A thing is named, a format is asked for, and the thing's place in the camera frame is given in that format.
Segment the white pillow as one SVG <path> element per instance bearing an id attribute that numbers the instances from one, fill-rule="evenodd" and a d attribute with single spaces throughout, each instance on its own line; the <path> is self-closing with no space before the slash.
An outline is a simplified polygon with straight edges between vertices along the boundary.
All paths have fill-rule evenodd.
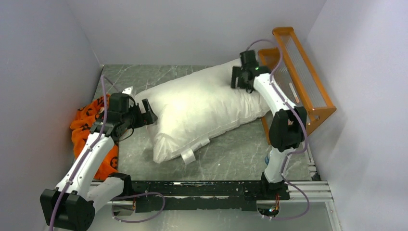
<path id="1" fill-rule="evenodd" d="M 194 152 L 210 140 L 263 117 L 269 107 L 256 91 L 233 89 L 232 68 L 239 59 L 193 72 L 138 93 L 147 99 L 157 121 L 147 126 L 153 160 L 162 163 L 182 157 L 188 164 Z"/>

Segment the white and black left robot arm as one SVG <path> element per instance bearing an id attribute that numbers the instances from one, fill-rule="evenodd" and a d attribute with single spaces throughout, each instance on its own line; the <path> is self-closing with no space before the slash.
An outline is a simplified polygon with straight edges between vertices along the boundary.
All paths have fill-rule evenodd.
<path id="1" fill-rule="evenodd" d="M 127 130 L 144 127 L 158 119 L 148 99 L 142 99 L 144 111 L 126 93 L 114 93 L 104 99 L 104 113 L 90 128 L 87 142 L 79 157 L 54 189 L 45 189 L 40 196 L 44 218 L 52 231 L 62 228 L 86 231 L 95 214 L 108 201 L 127 200 L 135 191 L 130 175 L 110 173 L 101 184 L 91 183 L 109 151 Z"/>

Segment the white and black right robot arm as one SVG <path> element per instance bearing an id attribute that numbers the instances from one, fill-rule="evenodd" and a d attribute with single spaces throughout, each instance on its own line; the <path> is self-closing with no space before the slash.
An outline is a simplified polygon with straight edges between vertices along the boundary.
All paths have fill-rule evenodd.
<path id="1" fill-rule="evenodd" d="M 305 139 L 307 112 L 284 94 L 273 71 L 259 64 L 254 50 L 241 52 L 240 61 L 240 66 L 232 68 L 231 87 L 244 89 L 248 93 L 257 91 L 273 115 L 268 132 L 272 150 L 259 187 L 263 198 L 272 199 L 284 187 L 284 170 L 290 154 Z"/>

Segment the white pink test strip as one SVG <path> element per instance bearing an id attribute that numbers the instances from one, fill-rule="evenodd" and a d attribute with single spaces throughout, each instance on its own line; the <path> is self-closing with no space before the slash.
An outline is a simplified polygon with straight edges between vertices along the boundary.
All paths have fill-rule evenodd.
<path id="1" fill-rule="evenodd" d="M 289 87 L 290 87 L 290 89 L 291 89 L 291 92 L 292 92 L 292 94 L 293 94 L 293 97 L 294 97 L 295 102 L 296 102 L 296 103 L 300 103 L 300 99 L 299 99 L 299 97 L 298 97 L 298 95 L 297 95 L 296 89 L 295 89 L 294 85 L 293 85 L 291 82 L 289 83 Z"/>

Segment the orange wooden shelf rack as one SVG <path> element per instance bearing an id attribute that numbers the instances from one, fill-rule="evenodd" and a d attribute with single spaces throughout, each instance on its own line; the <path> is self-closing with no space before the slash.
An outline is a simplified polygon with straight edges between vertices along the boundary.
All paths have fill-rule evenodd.
<path id="1" fill-rule="evenodd" d="M 283 60 L 275 72 L 275 79 L 292 102 L 306 109 L 306 131 L 311 135 L 336 111 L 336 107 L 293 27 L 276 27 L 272 34 L 283 53 Z M 296 89 L 300 103 L 294 100 L 289 87 L 290 82 Z"/>

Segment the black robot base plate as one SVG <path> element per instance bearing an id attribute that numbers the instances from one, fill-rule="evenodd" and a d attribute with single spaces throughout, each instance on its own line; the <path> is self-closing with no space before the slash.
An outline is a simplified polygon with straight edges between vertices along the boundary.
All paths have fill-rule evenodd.
<path id="1" fill-rule="evenodd" d="M 289 200 L 288 186 L 271 193 L 260 180 L 132 181 L 115 200 L 134 202 L 136 212 L 163 210 L 239 209 L 257 211 L 260 201 Z"/>

